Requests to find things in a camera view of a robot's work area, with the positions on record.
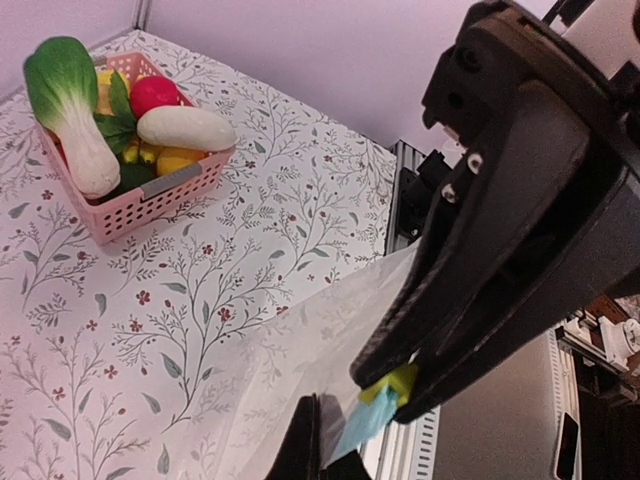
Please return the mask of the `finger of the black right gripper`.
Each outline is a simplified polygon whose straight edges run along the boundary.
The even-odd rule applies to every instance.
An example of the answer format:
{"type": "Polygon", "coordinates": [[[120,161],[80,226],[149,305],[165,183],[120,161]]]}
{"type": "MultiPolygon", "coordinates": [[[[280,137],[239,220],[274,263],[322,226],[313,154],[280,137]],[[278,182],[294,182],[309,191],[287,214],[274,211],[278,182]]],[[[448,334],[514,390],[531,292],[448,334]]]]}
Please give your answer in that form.
{"type": "Polygon", "coordinates": [[[504,275],[490,281],[454,320],[428,335],[416,361],[409,403],[395,416],[408,424],[445,403],[503,363],[569,313],[601,295],[639,291],[639,182],[612,188],[603,207],[541,275],[524,285],[504,275]]]}
{"type": "Polygon", "coordinates": [[[564,248],[576,229],[562,212],[566,191],[588,144],[588,128],[550,88],[529,81],[516,90],[474,145],[478,172],[461,164],[448,178],[457,216],[428,284],[435,331],[463,319],[499,275],[524,285],[564,248]]]}

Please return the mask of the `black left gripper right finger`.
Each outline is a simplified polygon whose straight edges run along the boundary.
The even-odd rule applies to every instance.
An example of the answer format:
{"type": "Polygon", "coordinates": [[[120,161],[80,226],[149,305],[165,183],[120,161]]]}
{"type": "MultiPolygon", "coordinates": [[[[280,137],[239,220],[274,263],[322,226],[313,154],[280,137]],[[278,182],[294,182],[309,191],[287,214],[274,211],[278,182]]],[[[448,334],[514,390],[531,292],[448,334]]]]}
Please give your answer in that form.
{"type": "Polygon", "coordinates": [[[334,395],[321,394],[319,479],[370,479],[357,446],[343,447],[347,416],[334,395]]]}

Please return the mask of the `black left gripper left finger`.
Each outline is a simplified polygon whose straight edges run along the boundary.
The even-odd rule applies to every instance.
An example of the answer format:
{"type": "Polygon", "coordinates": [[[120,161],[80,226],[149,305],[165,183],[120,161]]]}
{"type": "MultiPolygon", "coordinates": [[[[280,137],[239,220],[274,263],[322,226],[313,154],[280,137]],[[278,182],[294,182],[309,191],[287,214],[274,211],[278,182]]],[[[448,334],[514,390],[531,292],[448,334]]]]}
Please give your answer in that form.
{"type": "Polygon", "coordinates": [[[320,400],[301,397],[296,405],[267,480],[320,478],[320,400]]]}

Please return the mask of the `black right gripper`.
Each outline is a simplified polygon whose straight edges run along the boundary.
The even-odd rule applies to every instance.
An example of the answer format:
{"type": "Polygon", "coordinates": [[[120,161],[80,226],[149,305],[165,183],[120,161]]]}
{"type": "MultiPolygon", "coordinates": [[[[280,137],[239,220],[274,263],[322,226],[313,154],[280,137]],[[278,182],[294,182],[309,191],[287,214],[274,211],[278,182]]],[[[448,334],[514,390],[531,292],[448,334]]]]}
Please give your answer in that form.
{"type": "Polygon", "coordinates": [[[423,122],[464,155],[419,244],[435,300],[613,298],[639,291],[639,139],[630,107],[575,48],[512,1],[467,11],[423,122]]]}

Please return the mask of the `clear zip top bag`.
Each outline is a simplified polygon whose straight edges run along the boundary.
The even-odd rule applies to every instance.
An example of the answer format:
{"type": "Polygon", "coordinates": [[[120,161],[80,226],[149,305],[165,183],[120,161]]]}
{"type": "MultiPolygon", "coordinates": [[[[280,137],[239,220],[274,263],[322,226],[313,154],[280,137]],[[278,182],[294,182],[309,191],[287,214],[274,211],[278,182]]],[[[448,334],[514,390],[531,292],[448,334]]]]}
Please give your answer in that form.
{"type": "Polygon", "coordinates": [[[227,364],[230,392],[223,410],[173,434],[157,461],[166,479],[267,479],[301,397],[337,397],[347,416],[341,445],[358,448],[375,437],[411,399],[417,367],[403,365],[371,387],[358,386],[350,366],[379,324],[409,272],[407,247],[327,286],[275,317],[284,330],[243,341],[227,364]],[[283,359],[268,367],[273,346],[283,359]]]}

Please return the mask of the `toy bok choy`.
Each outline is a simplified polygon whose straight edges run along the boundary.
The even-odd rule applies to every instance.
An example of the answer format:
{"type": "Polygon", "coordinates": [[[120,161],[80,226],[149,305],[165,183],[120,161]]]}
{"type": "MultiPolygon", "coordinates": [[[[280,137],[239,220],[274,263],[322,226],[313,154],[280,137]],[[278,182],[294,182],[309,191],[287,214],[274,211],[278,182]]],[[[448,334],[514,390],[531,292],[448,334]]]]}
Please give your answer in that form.
{"type": "Polygon", "coordinates": [[[59,139],[74,185],[88,199],[109,194],[120,183],[120,167],[94,120],[99,88],[85,46],[51,37],[26,58],[23,76],[34,117],[59,139]]]}

